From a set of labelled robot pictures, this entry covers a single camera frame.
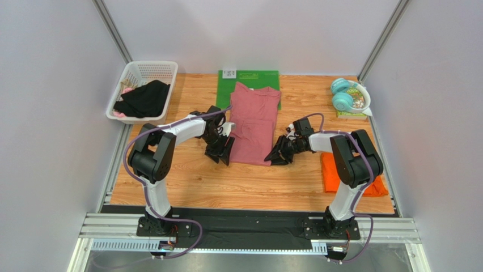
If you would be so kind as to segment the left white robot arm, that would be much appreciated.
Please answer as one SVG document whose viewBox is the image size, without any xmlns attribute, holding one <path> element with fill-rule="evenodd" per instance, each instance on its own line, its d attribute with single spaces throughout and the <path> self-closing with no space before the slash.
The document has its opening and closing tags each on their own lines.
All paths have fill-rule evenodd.
<svg viewBox="0 0 483 272">
<path fill-rule="evenodd" d="M 178 145 L 192 138 L 202 139 L 206 143 L 205 156 L 215 163 L 229 165 L 235 141 L 231 133 L 236 125 L 228 121 L 227 111 L 212 106 L 207 112 L 194 111 L 170 124 L 146 124 L 128 143 L 123 167 L 142 185 L 147 218 L 162 223 L 178 221 L 171 215 L 166 186 Z"/>
</svg>

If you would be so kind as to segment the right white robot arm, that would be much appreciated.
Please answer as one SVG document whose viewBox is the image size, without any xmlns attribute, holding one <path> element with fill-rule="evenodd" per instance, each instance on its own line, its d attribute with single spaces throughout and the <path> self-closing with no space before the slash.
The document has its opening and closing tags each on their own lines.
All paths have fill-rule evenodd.
<svg viewBox="0 0 483 272">
<path fill-rule="evenodd" d="M 383 162 L 366 130 L 315 131 L 307 117 L 294 121 L 264 160 L 271 165 L 288 165 L 294 155 L 309 151 L 334 156 L 340 184 L 326 208 L 323 227 L 328 236 L 339 235 L 354 221 L 355 208 L 364 191 L 383 173 Z"/>
</svg>

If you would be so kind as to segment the pink t shirt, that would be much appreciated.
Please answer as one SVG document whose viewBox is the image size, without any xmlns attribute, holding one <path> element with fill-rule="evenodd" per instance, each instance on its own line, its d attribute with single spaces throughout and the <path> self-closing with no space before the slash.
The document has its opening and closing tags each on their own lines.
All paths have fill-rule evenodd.
<svg viewBox="0 0 483 272">
<path fill-rule="evenodd" d="M 230 160 L 260 166 L 270 166 L 265 158 L 273 148 L 278 104 L 281 92 L 271 87 L 250 89 L 237 82 L 231 94 L 230 121 L 235 124 L 235 138 Z"/>
</svg>

